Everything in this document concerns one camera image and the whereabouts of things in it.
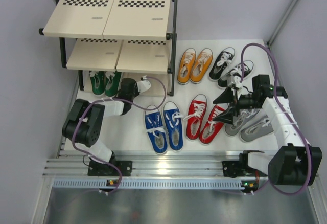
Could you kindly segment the blue canvas sneaker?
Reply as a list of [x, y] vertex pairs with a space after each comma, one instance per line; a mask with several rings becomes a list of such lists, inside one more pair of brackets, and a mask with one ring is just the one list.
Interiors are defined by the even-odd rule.
[[164, 154], [168, 143], [166, 130], [159, 109], [155, 105], [149, 105], [144, 113], [146, 133], [156, 154]]
[[165, 103], [163, 118], [168, 132], [169, 146], [173, 151], [180, 151], [183, 148], [183, 115], [174, 102], [168, 101]]

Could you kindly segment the green canvas sneaker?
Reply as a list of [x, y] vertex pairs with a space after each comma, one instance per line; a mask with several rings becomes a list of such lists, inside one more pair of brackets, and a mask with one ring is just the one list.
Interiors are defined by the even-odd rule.
[[121, 72], [105, 72], [105, 95], [108, 97], [114, 97], [119, 88], [119, 83], [121, 79]]
[[96, 96], [104, 94], [104, 72], [103, 71], [90, 71], [89, 77], [91, 81], [92, 92]]

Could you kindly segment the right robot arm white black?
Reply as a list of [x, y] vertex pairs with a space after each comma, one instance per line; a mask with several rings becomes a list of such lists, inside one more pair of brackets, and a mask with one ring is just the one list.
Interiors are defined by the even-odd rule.
[[242, 95], [242, 88], [240, 77], [228, 77], [227, 89], [214, 103], [227, 103], [229, 107], [213, 121], [234, 124], [242, 111], [261, 109], [272, 126], [278, 148], [276, 152], [243, 151], [239, 171], [249, 176], [258, 170], [267, 175], [274, 185], [312, 185], [322, 160], [322, 151], [319, 147], [311, 146], [301, 134], [285, 88], [273, 86], [269, 75], [253, 77], [253, 91], [249, 94]]

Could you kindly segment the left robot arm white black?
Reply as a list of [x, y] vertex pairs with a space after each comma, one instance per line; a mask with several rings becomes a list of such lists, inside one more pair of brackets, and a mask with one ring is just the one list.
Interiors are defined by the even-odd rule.
[[88, 176], [119, 176], [119, 167], [127, 165], [126, 161], [116, 161], [115, 153], [100, 140], [100, 132], [105, 117], [125, 115], [142, 92], [141, 81], [124, 78], [112, 100], [96, 104], [84, 99], [74, 102], [63, 124], [62, 135], [72, 142], [74, 149], [89, 157]]

